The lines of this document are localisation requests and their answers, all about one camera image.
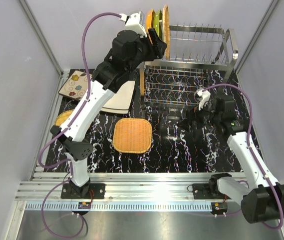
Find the green dotted plate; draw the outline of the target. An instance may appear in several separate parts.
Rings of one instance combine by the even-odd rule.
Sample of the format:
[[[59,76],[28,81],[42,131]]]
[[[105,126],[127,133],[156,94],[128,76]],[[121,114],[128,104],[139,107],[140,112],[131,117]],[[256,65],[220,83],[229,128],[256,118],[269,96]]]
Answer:
[[[153,27],[160,39],[162,39],[162,11],[158,10],[155,13]]]

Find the large woven wicker plate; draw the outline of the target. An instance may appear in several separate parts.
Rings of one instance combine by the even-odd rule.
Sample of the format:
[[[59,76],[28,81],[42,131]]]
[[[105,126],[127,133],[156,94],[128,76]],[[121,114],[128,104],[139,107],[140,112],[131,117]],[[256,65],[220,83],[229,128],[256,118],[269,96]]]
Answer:
[[[152,145],[152,126],[143,118],[123,118],[115,125],[112,143],[120,153],[143,154]]]

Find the white black-rimmed square plate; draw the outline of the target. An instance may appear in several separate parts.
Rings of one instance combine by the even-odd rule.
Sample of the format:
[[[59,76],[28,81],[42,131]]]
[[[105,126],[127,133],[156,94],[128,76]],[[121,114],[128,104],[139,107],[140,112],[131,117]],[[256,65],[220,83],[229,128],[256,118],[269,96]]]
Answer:
[[[128,81],[121,86],[119,91],[103,106],[111,109],[130,108],[135,88],[135,81]]]

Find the floral square ceramic plate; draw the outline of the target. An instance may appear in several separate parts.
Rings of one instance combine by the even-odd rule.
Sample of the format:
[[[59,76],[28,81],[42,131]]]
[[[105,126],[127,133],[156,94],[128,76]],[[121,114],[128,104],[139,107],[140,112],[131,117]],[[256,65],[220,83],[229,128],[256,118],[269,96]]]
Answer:
[[[58,94],[69,99],[80,101],[85,95],[87,87],[87,74],[83,71],[75,70],[62,85]]]

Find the green wicker plate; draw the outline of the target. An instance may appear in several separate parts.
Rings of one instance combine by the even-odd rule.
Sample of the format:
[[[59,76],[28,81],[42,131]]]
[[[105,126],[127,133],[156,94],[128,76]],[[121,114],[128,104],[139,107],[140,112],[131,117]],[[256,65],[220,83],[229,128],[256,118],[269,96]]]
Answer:
[[[64,111],[62,112],[61,114],[59,114],[54,122],[54,125],[55,126],[61,126],[70,116],[71,114],[73,113],[73,109],[71,110],[67,110],[67,111]]]

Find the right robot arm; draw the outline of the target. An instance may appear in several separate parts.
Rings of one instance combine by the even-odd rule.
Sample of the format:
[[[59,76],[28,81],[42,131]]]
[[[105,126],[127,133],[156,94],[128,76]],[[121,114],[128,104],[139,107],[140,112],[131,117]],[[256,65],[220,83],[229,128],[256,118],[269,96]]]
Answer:
[[[220,95],[213,100],[213,109],[202,105],[190,107],[179,127],[192,134],[195,141],[203,137],[203,127],[212,126],[224,138],[245,173],[248,186],[236,181],[229,173],[211,175],[208,193],[219,199],[223,195],[235,201],[250,224],[284,220],[284,184],[269,171],[247,132],[237,118],[235,100]]]

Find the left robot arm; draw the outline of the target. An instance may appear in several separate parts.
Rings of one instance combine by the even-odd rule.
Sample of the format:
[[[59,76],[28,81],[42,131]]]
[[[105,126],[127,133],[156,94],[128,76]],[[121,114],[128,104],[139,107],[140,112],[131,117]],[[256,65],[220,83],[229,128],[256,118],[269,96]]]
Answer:
[[[130,74],[141,63],[159,60],[167,44],[160,39],[154,28],[146,36],[133,30],[122,30],[112,41],[104,61],[92,74],[93,81],[70,117],[60,126],[53,126],[51,133],[66,150],[70,159],[70,181],[67,189],[77,198],[88,196],[90,177],[87,158],[93,150],[85,135],[103,106],[129,81]]]

